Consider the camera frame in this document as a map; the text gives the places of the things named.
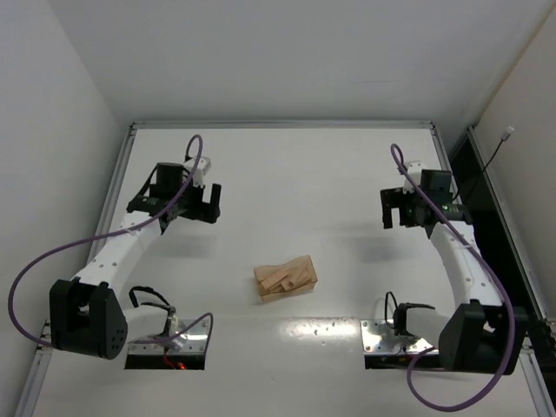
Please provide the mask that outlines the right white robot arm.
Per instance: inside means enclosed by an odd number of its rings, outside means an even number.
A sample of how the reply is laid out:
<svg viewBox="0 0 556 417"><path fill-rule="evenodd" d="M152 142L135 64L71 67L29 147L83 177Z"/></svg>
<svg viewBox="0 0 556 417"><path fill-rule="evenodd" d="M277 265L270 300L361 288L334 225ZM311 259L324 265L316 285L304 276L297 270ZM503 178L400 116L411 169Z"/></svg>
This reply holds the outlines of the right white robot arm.
<svg viewBox="0 0 556 417"><path fill-rule="evenodd" d="M495 374L507 356L504 373L511 374L526 334L526 310L515 307L509 314L480 264L472 218L465 206L452 202L451 173L420 162L409 163L407 172L403 186L380 192L383 226L393 226L392 211L398 209L400 225L426 231L446 270L455 311L445 316L427 304L401 303L394 310L394 334L426 340L446 370Z"/></svg>

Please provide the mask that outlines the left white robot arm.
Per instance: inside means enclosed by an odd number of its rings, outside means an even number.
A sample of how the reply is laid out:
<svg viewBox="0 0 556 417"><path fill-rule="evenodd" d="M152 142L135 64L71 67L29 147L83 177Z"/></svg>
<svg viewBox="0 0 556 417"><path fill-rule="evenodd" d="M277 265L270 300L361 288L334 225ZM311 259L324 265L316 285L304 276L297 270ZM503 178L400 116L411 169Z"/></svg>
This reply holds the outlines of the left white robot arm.
<svg viewBox="0 0 556 417"><path fill-rule="evenodd" d="M213 184L203 200L203 180L211 161L190 157L183 163L159 162L129 202L117 235L70 280L50 289L51 344L56 350L107 360L125 345L157 344L178 351L187 332L205 322L185 322L153 288L125 283L147 248L178 219L216 223L222 187Z"/></svg>

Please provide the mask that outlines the transparent orange plastic box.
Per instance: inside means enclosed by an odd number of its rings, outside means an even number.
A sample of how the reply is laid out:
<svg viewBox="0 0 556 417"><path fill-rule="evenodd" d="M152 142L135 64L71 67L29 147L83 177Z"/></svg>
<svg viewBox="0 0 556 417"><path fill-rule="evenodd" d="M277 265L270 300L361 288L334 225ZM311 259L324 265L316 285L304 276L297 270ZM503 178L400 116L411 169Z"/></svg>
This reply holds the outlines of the transparent orange plastic box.
<svg viewBox="0 0 556 417"><path fill-rule="evenodd" d="M277 301L312 291L318 282L309 255L297 257L282 265L254 268L255 285L263 303Z"/></svg>

